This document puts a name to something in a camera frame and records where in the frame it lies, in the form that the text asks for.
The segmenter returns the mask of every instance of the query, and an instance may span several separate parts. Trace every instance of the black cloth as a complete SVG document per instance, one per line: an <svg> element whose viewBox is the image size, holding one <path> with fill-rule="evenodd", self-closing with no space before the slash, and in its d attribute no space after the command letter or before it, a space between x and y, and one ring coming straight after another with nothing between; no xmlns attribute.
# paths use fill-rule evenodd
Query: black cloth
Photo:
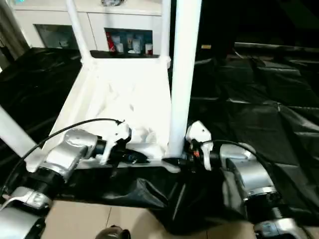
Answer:
<svg viewBox="0 0 319 239"><path fill-rule="evenodd" d="M52 128L80 67L76 51L32 49L0 74L0 104L39 141ZM317 68L249 59L196 65L189 109L189 121L202 121L213 139L248 143L273 161L267 170L305 225L319 224L310 213L319 206ZM0 147L2 182L17 159L9 151ZM179 174L164 168L76 170L59 198L148 208L168 231L186 234L216 218L242 218L223 205L223 180L219 169Z"/></svg>

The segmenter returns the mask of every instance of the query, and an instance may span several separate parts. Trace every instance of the white cabinet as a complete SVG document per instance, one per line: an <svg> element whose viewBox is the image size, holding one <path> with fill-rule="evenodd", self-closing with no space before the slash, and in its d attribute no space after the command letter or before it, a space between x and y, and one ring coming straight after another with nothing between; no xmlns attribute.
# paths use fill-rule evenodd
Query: white cabinet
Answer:
<svg viewBox="0 0 319 239"><path fill-rule="evenodd" d="M71 21L66 11L16 10L15 17L32 47L77 49ZM85 40L96 50L87 13L79 13Z"/></svg>
<svg viewBox="0 0 319 239"><path fill-rule="evenodd" d="M121 36L128 51L127 34L153 44L160 54L161 0L126 0L105 7L101 0L75 0L85 40L90 50L108 51L106 32ZM65 0L24 0L11 4L23 34L32 47L77 48Z"/></svg>

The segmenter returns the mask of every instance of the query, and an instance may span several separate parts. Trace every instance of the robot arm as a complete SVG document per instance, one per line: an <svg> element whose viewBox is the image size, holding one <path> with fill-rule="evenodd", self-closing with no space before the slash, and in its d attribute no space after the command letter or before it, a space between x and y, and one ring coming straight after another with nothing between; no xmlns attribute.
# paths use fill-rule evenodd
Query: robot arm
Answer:
<svg viewBox="0 0 319 239"><path fill-rule="evenodd" d="M107 143L82 129L66 132L24 185L15 189L0 207L0 238L40 238L45 216L60 188L68 181L80 159L103 154Z"/></svg>
<svg viewBox="0 0 319 239"><path fill-rule="evenodd" d="M289 207L276 190L266 169L250 152L255 153L253 147L242 144L248 151L225 143L219 152L212 152L210 132L199 121L188 128L185 138L190 143L193 156L203 163L206 170L211 170L212 165L218 161L223 170L234 173L246 217L254 224L257 238L308 238L291 218Z"/></svg>

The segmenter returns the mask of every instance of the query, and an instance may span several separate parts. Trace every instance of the black wire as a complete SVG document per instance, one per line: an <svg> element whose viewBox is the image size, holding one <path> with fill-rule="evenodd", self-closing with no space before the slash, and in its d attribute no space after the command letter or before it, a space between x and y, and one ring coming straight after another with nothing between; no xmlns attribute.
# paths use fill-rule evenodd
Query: black wire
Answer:
<svg viewBox="0 0 319 239"><path fill-rule="evenodd" d="M276 164L273 161L268 160L267 158L258 155L257 153L255 153L252 149L250 149L249 147L242 145L240 143L236 143L230 140L223 140L223 139L216 139L216 140L209 140L206 142L202 142L201 145L205 144L205 143L228 143L228 144L232 144L238 147L241 147L245 150L247 150L248 152L250 152L252 155L254 155L259 162L265 167L266 166L266 162L270 163L272 166L276 166ZM290 184L292 185L292 187L296 190L297 194L299 195L299 197L303 200L303 202L305 203L305 205L307 206L308 210L310 211L310 213L317 219L319 220L319 217L316 213L316 209L314 209L313 207L313 203L312 201L310 201L305 195L303 195L303 193L301 192L301 190L299 189L299 187L296 185L296 183L288 176L287 179L289 180Z"/></svg>
<svg viewBox="0 0 319 239"><path fill-rule="evenodd" d="M35 151L38 147L40 147L42 144L44 144L45 142L47 142L49 139L55 137L56 135L62 133L62 132L65 132L66 130L68 129L71 129L71 128L74 128L76 126L79 126L79 125L82 125L82 124L86 124L86 123L90 123L90 122L95 122L95 121L114 121L115 123L117 124L120 124L122 123L121 121L119 120L116 120L116 119L108 119L108 118L100 118L100 119L88 119L88 120L85 120L85 121L81 121L81 122L78 122L78 123L75 123L75 124L72 124L68 127L65 127L63 129L60 129L59 131L49 135L48 137L46 137L45 139L41 140L40 143L38 143L37 145L35 145L33 148L31 148L22 158L19 159L19 161L16 163L16 165L13 167L11 173L7 176L3 186L1 187L0 189L0 197L2 197L2 195L4 194L5 190L6 190L6 187L10 181L10 178L13 176L13 174L15 173L15 171L20 167L20 165L23 163L23 161L33 152Z"/></svg>

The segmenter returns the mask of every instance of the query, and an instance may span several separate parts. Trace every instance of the glass cabinet door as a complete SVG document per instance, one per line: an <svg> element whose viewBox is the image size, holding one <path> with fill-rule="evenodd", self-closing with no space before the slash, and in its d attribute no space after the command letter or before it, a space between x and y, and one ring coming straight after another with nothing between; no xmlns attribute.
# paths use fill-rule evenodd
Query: glass cabinet door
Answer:
<svg viewBox="0 0 319 239"><path fill-rule="evenodd" d="M70 25L34 24L45 47L78 49Z"/></svg>

